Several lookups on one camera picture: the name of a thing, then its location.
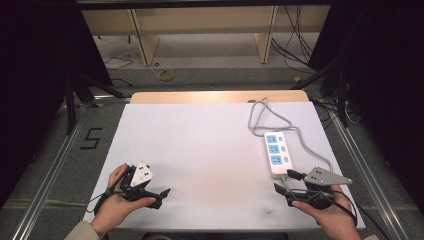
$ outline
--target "sleeve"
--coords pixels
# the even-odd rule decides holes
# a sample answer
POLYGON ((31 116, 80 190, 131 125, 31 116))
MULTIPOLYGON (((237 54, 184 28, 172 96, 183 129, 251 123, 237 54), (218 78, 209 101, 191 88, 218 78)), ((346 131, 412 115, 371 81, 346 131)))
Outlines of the sleeve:
POLYGON ((100 240, 99 235, 97 235, 90 223, 86 221, 79 222, 65 238, 65 240, 79 239, 100 240))
POLYGON ((372 235, 372 236, 365 238, 364 240, 378 240, 378 237, 375 236, 375 235, 372 235))

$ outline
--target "fingers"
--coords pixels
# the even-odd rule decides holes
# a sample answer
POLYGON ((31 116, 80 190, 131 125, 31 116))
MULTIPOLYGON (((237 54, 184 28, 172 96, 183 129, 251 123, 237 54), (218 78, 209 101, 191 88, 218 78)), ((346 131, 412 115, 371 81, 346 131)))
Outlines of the fingers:
POLYGON ((142 198, 142 199, 139 199, 137 201, 134 201, 134 202, 128 202, 128 206, 130 208, 130 211, 132 212, 136 209, 149 206, 150 204, 154 203, 155 201, 156 201, 156 198, 146 197, 146 198, 142 198))
MULTIPOLYGON (((340 185, 332 185, 331 190, 333 190, 333 192, 341 192, 341 193, 343 192, 340 185)), ((334 200, 338 203, 348 201, 346 199, 346 197, 343 194, 340 194, 340 193, 334 193, 334 200)))
POLYGON ((119 176, 127 169, 127 164, 124 163, 121 166, 117 167, 110 175, 109 175, 109 182, 108 187, 111 187, 112 184, 118 179, 119 176))
POLYGON ((317 219, 317 217, 319 216, 319 210, 313 208, 311 205, 304 203, 304 202, 299 202, 299 201, 293 201, 293 206, 297 209, 299 209, 300 211, 310 215, 311 217, 317 219))

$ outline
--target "gray cable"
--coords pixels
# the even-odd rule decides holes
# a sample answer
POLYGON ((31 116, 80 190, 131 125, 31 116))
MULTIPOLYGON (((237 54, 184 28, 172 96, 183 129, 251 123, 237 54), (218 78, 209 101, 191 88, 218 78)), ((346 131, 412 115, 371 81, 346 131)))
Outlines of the gray cable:
POLYGON ((327 163, 328 167, 330 168, 330 172, 333 172, 333 164, 330 162, 330 160, 328 160, 327 158, 321 156, 320 154, 316 153, 315 151, 313 151, 312 149, 310 149, 304 139, 303 139, 303 135, 302 135, 302 131, 296 127, 293 126, 293 124, 291 123, 291 121, 281 115, 279 115, 278 113, 274 112, 268 105, 268 98, 263 98, 260 101, 256 101, 255 103, 253 103, 252 108, 250 109, 250 114, 249 114, 249 121, 247 124, 247 127, 249 128, 249 130, 252 132, 253 135, 257 136, 257 137, 263 137, 264 134, 258 134, 257 131, 258 130, 267 130, 267 131, 273 131, 273 132, 279 132, 279 131, 295 131, 299 137, 300 143, 302 144, 303 148, 306 150, 306 152, 308 152, 309 154, 311 154, 312 156, 315 156, 316 158, 318 158, 319 160, 327 163), (264 107, 261 109, 261 111, 259 112, 258 118, 256 123, 252 126, 252 118, 253 118, 253 111, 255 110, 255 107, 257 104, 262 104, 264 107), (288 126, 286 127, 266 127, 266 126, 258 126, 259 125, 259 121, 262 117, 263 112, 265 111, 265 109, 268 109, 268 111, 270 111, 272 114, 274 114, 276 117, 284 120, 285 122, 287 122, 288 126))

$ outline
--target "black cable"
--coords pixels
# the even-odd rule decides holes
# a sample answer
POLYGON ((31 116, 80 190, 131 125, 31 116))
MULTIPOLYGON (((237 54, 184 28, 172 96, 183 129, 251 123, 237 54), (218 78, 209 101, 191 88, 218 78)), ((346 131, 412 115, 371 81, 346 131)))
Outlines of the black cable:
POLYGON ((127 82, 127 81, 125 81, 125 80, 124 80, 124 79, 122 79, 122 78, 112 78, 112 81, 122 81, 122 82, 124 82, 124 83, 128 84, 128 86, 130 86, 130 87, 133 87, 133 86, 134 86, 133 84, 131 84, 131 83, 129 83, 129 82, 127 82))
POLYGON ((118 70, 118 69, 121 69, 121 68, 123 68, 123 67, 126 67, 126 66, 128 66, 128 65, 130 65, 130 64, 132 64, 133 63, 133 60, 131 60, 131 59, 123 59, 123 58, 119 58, 119 57, 112 57, 112 58, 110 58, 109 60, 107 60, 107 61, 105 61, 105 62, 103 62, 103 63, 108 63, 110 60, 112 60, 112 59, 119 59, 119 60, 121 60, 121 61, 127 61, 127 62, 129 62, 129 63, 127 63, 127 64, 125 64, 125 65, 122 65, 122 66, 120 66, 120 67, 118 67, 118 68, 108 68, 108 69, 110 69, 110 70, 118 70))
POLYGON ((327 127, 334 121, 334 119, 336 119, 336 117, 338 117, 338 115, 334 116, 331 121, 324 127, 324 130, 327 129, 327 127))
POLYGON ((314 104, 314 106, 315 107, 320 107, 320 108, 322 108, 322 109, 324 109, 325 110, 325 112, 327 113, 327 118, 325 118, 325 119, 319 119, 321 122, 325 122, 325 121, 328 121, 329 119, 330 119, 330 112, 328 111, 328 109, 325 107, 325 106, 323 106, 323 105, 320 105, 320 104, 314 104))
POLYGON ((116 185, 118 185, 119 181, 121 181, 121 179, 125 176, 125 174, 127 174, 130 170, 131 170, 131 168, 130 167, 127 167, 127 169, 118 177, 118 179, 115 180, 115 182, 112 184, 112 186, 108 187, 104 193, 102 193, 99 196, 91 199, 90 202, 92 202, 93 200, 95 200, 95 199, 97 199, 97 198, 100 197, 100 199, 97 201, 96 206, 94 207, 94 209, 91 210, 91 211, 88 211, 87 210, 87 212, 88 213, 94 212, 94 215, 96 215, 97 214, 97 211, 99 211, 99 209, 102 206, 103 202, 106 201, 106 199, 108 199, 113 194, 117 193, 117 192, 115 192, 116 185))
POLYGON ((314 104, 314 105, 320 105, 323 108, 325 108, 328 112, 333 112, 333 113, 337 113, 337 109, 334 108, 334 106, 337 106, 337 104, 335 103, 328 103, 328 102, 320 102, 318 100, 315 99, 310 99, 310 101, 314 104))
POLYGON ((355 202, 355 204, 359 208, 359 210, 364 213, 369 218, 369 220, 371 220, 372 223, 374 223, 374 225, 378 228, 381 234, 383 234, 384 238, 389 240, 389 236, 387 236, 386 232, 384 232, 383 228, 377 223, 377 221, 375 221, 374 218, 372 218, 371 215, 369 215, 369 213, 367 213, 365 209, 363 209, 357 202, 355 202))
POLYGON ((297 5, 297 21, 299 22, 297 27, 297 36, 299 38, 299 42, 301 47, 305 50, 306 54, 308 55, 308 59, 311 57, 311 54, 309 51, 312 51, 312 49, 309 47, 308 43, 305 40, 305 37, 303 36, 302 32, 302 6, 297 5))
POLYGON ((296 34, 297 38, 299 39, 300 48, 302 50, 303 57, 306 59, 306 61, 308 61, 308 57, 306 57, 306 55, 309 55, 309 52, 308 51, 305 51, 306 48, 304 46, 304 43, 302 42, 302 37, 300 36, 299 30, 298 30, 299 29, 299 15, 300 15, 299 14, 299 6, 296 9, 296 14, 297 14, 297 16, 296 16, 296 24, 293 24, 293 20, 292 20, 290 14, 289 14, 289 11, 287 9, 287 6, 284 6, 284 8, 285 8, 286 13, 287 13, 287 16, 288 16, 288 18, 290 20, 290 24, 291 24, 291 26, 293 28, 292 36, 293 36, 293 34, 296 34))
POLYGON ((287 49, 283 48, 280 44, 277 43, 277 41, 274 38, 271 38, 272 43, 276 44, 278 46, 279 49, 281 49, 284 53, 281 53, 278 51, 278 49, 276 49, 281 55, 283 55, 284 57, 293 60, 293 61, 297 61, 302 63, 303 65, 308 66, 307 62, 304 62, 303 60, 301 60, 300 58, 296 57, 293 53, 289 52, 287 49))
POLYGON ((352 214, 351 211, 349 211, 348 209, 346 209, 345 207, 343 207, 342 205, 340 205, 338 202, 335 202, 331 199, 328 198, 328 200, 330 200, 331 202, 333 202, 334 205, 336 205, 337 207, 339 207, 340 209, 342 209, 344 212, 346 212, 347 214, 349 214, 351 217, 353 217, 353 221, 355 221, 355 226, 358 225, 358 212, 356 211, 355 205, 353 205, 352 200, 350 200, 350 198, 344 194, 343 192, 339 192, 339 191, 333 191, 333 193, 339 193, 342 194, 347 200, 349 200, 350 205, 353 208, 353 211, 355 212, 355 214, 352 214))
MULTIPOLYGON (((284 49, 287 49, 288 47, 289 47, 289 43, 290 43, 290 41, 291 41, 291 39, 293 38, 293 34, 294 34, 294 32, 295 32, 295 30, 293 30, 293 32, 292 32, 292 34, 290 35, 290 38, 289 38, 289 40, 287 41, 287 43, 286 43, 286 47, 284 48, 284 49)), ((287 63, 287 59, 286 59, 286 57, 284 56, 284 62, 286 63, 286 65, 287 66, 289 66, 289 68, 292 68, 288 63, 287 63)))

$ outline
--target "table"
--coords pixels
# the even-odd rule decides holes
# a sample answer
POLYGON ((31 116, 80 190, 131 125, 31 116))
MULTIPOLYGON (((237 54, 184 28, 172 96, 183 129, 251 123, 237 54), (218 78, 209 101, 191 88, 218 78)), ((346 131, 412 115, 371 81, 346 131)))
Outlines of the table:
MULTIPOLYGON (((288 6, 291 18, 297 6, 288 6)), ((302 32, 320 32, 329 5, 302 7, 302 32)), ((273 33, 293 32, 284 6, 84 10, 93 36, 134 35, 145 66, 151 65, 161 35, 252 33, 261 63, 267 63, 273 33)))
MULTIPOLYGON (((150 232, 287 232, 317 229, 311 217, 287 206, 273 189, 262 138, 247 129, 251 103, 269 97, 273 110, 284 112, 302 129, 306 143, 332 161, 332 150, 312 103, 302 91, 228 91, 137 93, 124 110, 93 196, 106 188, 109 173, 122 164, 150 165, 155 178, 147 190, 171 188, 159 210, 140 209, 118 228, 150 232)), ((271 116, 265 122, 272 123, 271 116)), ((326 164, 297 151, 296 170, 309 172, 326 164)), ((292 181, 292 187, 303 183, 292 181)), ((350 195, 346 186, 344 192, 350 195)), ((90 221, 92 214, 84 220, 90 221)), ((359 217, 358 228, 364 228, 359 217)))

